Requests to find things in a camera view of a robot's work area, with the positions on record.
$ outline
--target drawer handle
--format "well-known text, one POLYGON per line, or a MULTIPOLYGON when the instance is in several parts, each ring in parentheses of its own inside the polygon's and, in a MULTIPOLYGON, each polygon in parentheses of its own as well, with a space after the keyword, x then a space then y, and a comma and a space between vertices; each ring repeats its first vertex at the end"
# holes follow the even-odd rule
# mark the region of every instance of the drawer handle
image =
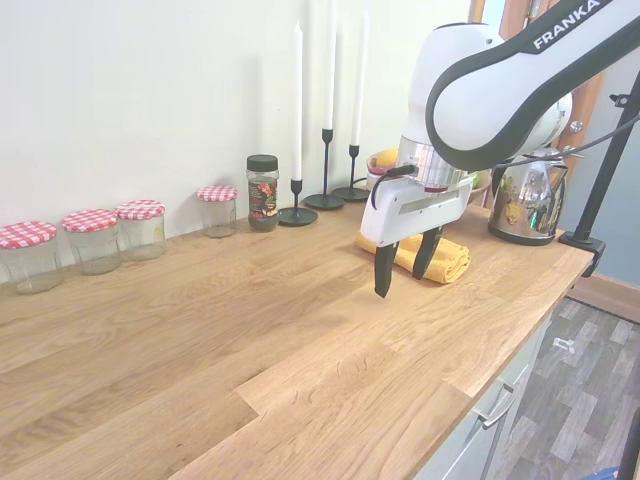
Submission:
POLYGON ((509 398, 509 401, 505 404, 505 406, 500 409, 499 412, 496 412, 493 416, 486 415, 482 412, 478 413, 478 419, 482 422, 482 428, 485 430, 489 430, 496 423, 502 420, 502 417, 509 413, 509 410, 513 406, 513 403, 516 401, 517 395, 514 395, 515 387, 513 385, 507 382, 503 382, 502 388, 509 392, 509 395, 511 397, 509 398))

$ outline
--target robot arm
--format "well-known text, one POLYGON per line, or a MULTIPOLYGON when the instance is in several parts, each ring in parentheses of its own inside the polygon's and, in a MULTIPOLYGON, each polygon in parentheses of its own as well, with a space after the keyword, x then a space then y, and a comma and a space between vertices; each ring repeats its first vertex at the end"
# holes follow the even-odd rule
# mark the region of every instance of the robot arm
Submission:
POLYGON ((562 0, 507 42, 482 24, 434 30, 418 57, 398 153, 397 165, 413 173, 380 184, 362 220, 363 236, 378 248, 376 292, 389 289, 397 243, 419 233, 413 274, 422 278, 440 227, 466 207, 466 171, 557 138, 570 92, 639 45, 638 0, 562 0))
POLYGON ((638 45, 637 0, 562 0, 511 40, 439 76, 425 107, 431 144, 471 171, 530 153, 544 144, 534 126, 545 112, 638 45))

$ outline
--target lemon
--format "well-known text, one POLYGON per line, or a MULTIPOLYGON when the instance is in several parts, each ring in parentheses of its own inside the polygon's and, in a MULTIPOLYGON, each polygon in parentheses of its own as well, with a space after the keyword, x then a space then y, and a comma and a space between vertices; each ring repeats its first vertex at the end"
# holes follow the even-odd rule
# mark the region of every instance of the lemon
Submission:
POLYGON ((376 167, 387 168, 393 167, 398 160, 398 149, 390 148, 376 155, 376 167))

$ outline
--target kettle handle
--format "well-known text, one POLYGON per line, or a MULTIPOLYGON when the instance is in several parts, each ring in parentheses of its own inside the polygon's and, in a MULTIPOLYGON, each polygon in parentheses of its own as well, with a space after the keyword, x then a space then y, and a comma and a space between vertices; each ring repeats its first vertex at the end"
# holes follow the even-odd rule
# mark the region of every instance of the kettle handle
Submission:
POLYGON ((491 175, 491 191, 493 192, 494 198, 498 193, 498 187, 500 186, 500 182, 502 181, 502 177, 506 170, 506 168, 495 168, 493 170, 493 175, 491 175))

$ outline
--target stainless steel kettle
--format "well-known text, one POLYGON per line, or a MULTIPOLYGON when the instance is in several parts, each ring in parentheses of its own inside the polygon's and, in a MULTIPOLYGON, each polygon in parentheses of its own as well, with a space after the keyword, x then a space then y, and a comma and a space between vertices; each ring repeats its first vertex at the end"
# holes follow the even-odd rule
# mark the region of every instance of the stainless steel kettle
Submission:
MULTIPOLYGON (((555 153, 559 151, 541 148, 533 155, 542 157, 555 153)), ((514 163, 520 160, 524 157, 518 157, 514 163)), ((550 243, 556 236, 567 188, 567 172, 562 160, 494 170, 494 204, 489 231, 522 245, 550 243)))

